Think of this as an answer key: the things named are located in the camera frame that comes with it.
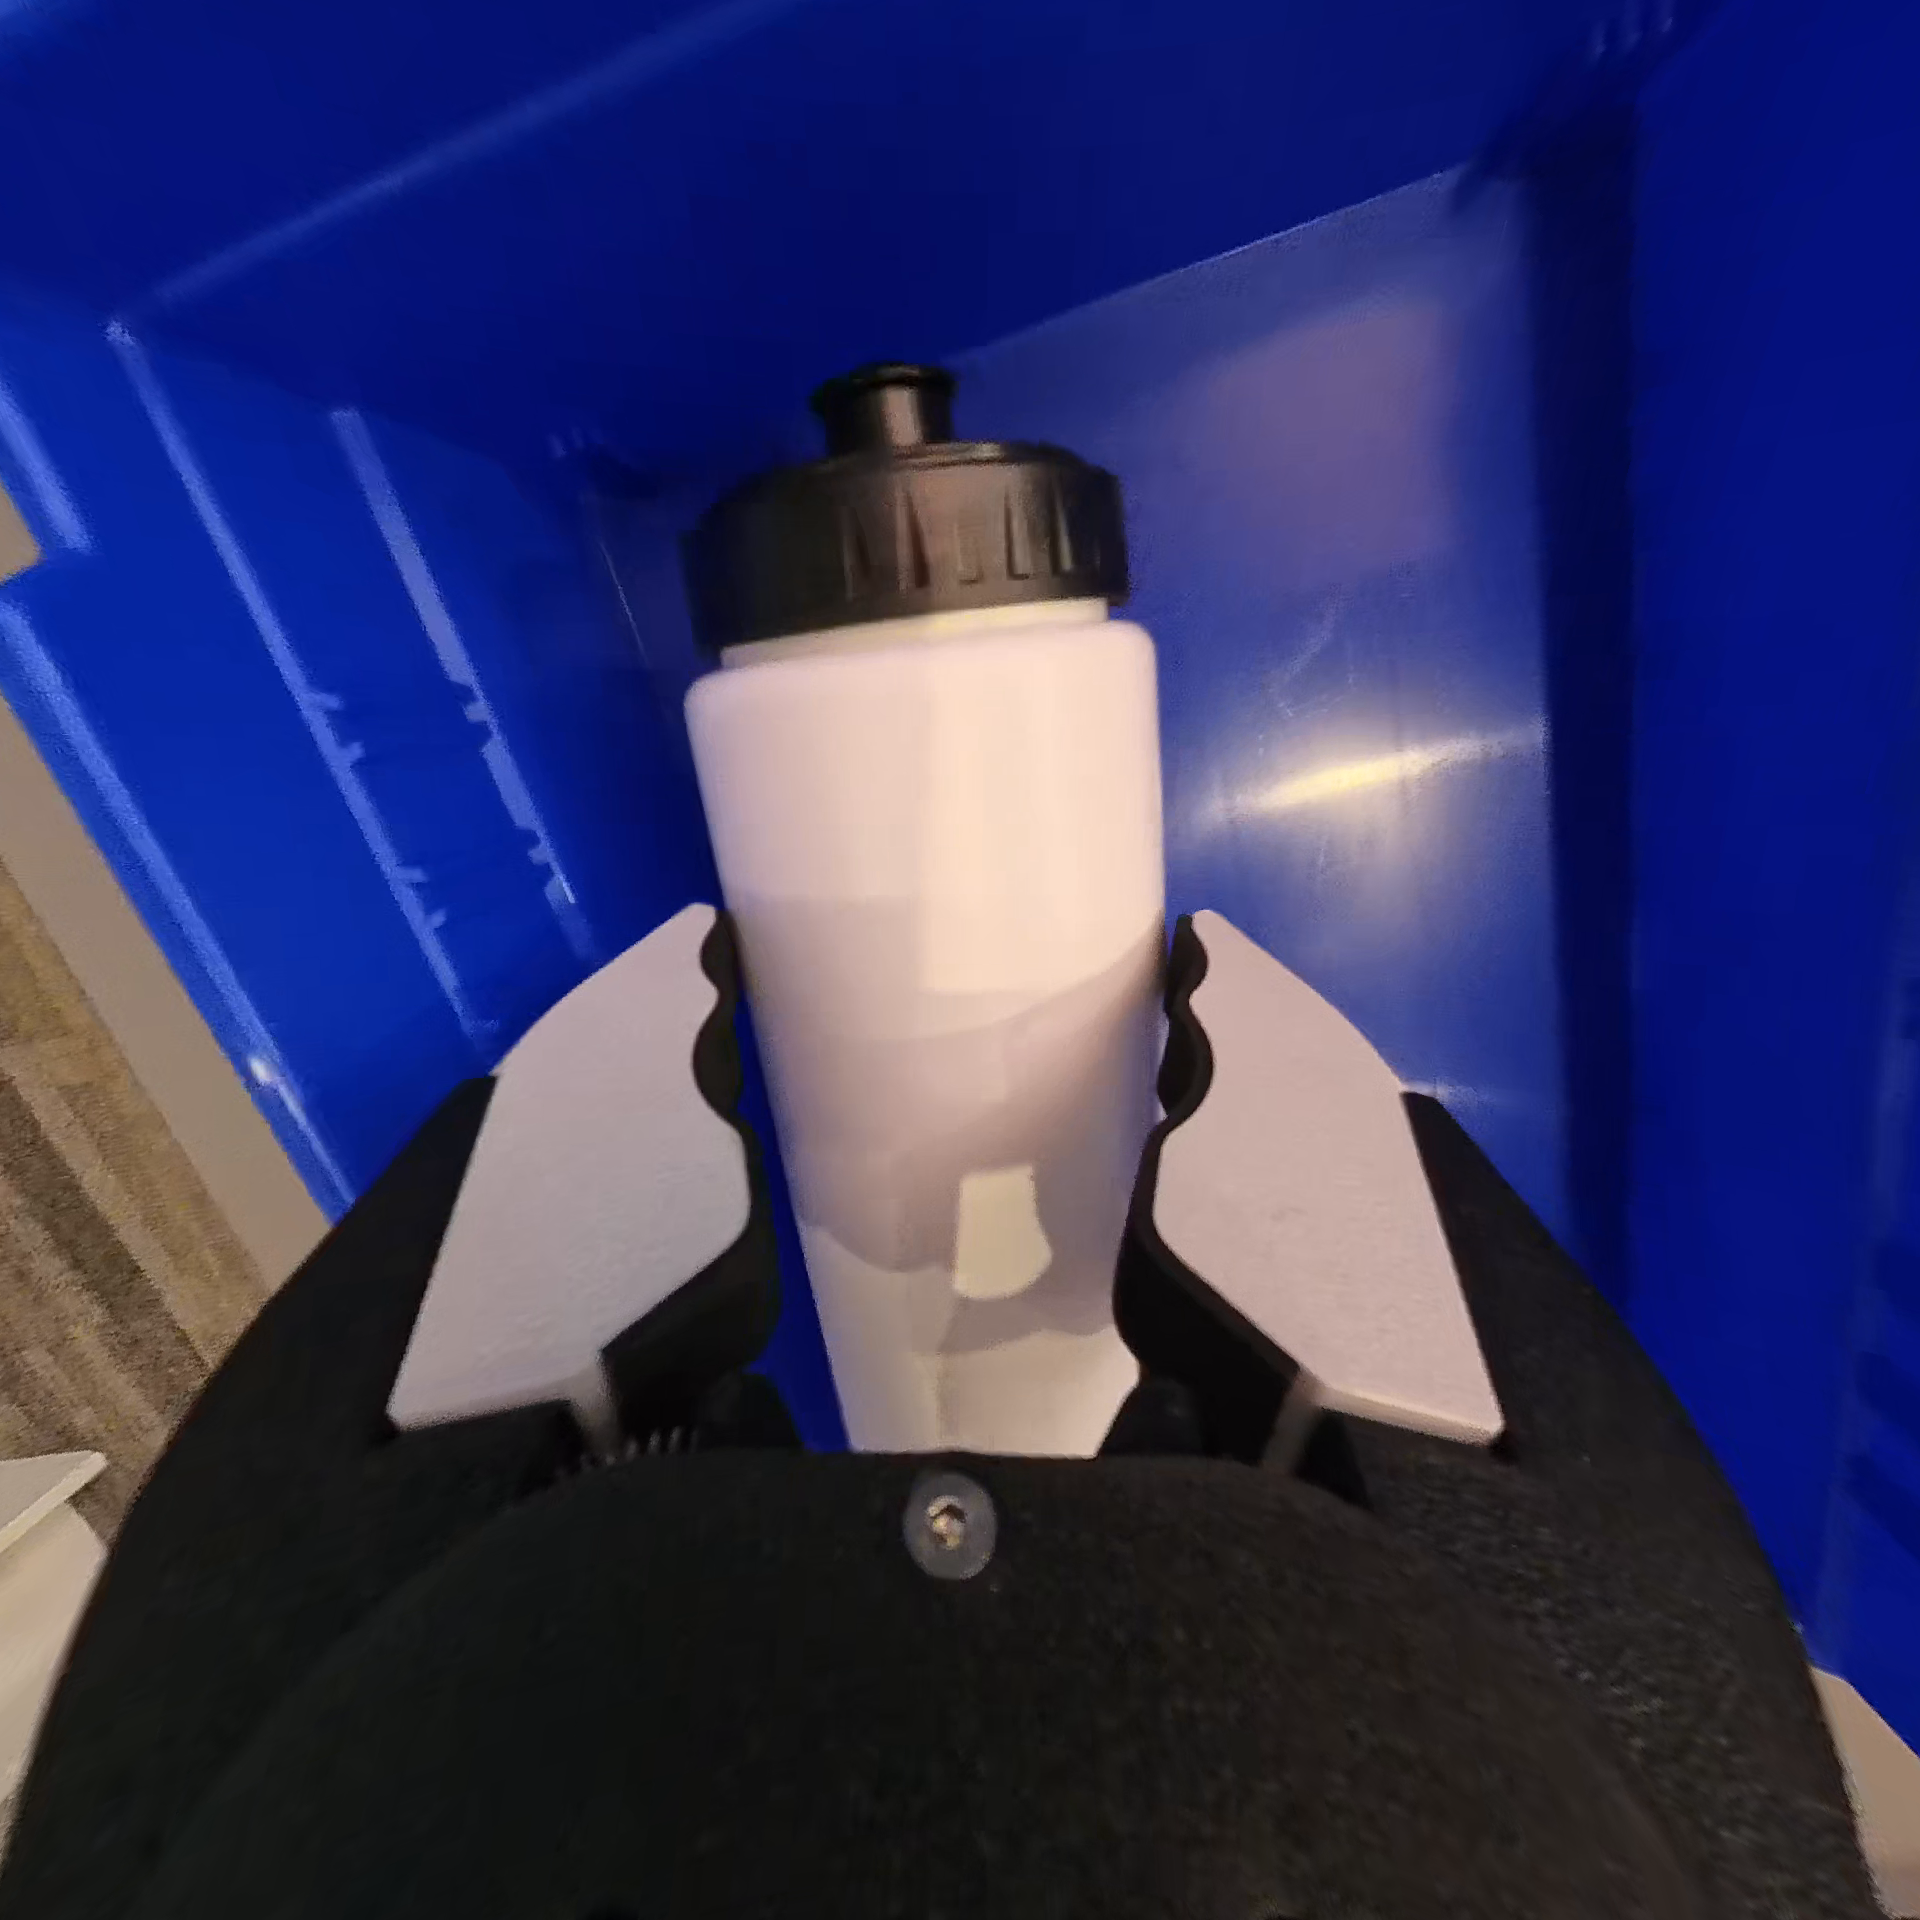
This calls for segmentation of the white plastic bottle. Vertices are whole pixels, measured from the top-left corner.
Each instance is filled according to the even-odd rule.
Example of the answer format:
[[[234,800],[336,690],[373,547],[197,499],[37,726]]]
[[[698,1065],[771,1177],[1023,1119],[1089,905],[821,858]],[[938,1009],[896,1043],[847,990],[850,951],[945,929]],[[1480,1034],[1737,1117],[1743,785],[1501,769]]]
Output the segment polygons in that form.
[[[1096,1454],[1159,1114],[1152,637],[818,630],[727,651],[687,720],[853,1449]]]

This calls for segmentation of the black bottle lid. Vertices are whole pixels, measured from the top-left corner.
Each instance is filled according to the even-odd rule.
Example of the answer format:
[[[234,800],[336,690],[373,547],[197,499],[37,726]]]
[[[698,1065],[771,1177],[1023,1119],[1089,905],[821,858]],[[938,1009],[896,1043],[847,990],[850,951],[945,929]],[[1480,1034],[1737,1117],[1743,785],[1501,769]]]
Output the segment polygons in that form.
[[[823,454],[760,470],[682,541],[698,646],[911,617],[1133,599],[1121,479],[1027,438],[961,438],[945,367],[874,363],[809,399]]]

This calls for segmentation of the blue plastic bin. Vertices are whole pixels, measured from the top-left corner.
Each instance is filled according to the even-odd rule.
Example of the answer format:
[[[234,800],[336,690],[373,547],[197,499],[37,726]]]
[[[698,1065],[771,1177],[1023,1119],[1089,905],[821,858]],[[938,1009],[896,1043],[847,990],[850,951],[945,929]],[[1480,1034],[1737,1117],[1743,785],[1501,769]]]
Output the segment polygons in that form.
[[[713,897],[685,530],[886,359],[1917,1691],[1917,3],[6,3],[6,695],[325,1216]]]

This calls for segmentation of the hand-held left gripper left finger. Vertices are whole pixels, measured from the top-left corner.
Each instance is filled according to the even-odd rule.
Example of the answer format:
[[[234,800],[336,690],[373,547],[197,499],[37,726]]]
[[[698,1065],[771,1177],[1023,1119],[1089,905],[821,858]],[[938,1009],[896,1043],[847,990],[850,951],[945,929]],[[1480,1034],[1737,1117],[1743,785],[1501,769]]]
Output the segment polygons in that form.
[[[400,1430],[566,1406],[606,1456],[658,1449],[755,1367],[783,1281],[738,995],[733,921],[694,902],[504,1058],[393,1381]]]

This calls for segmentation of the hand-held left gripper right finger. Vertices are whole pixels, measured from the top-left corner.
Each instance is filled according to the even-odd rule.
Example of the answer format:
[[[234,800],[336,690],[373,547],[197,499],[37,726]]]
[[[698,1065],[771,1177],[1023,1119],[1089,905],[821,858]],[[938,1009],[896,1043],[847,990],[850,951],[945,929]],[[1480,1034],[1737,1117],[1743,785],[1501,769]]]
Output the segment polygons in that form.
[[[1174,933],[1163,1016],[1113,1454],[1289,1472],[1333,1414],[1489,1449],[1504,1410],[1381,1051],[1215,909]]]

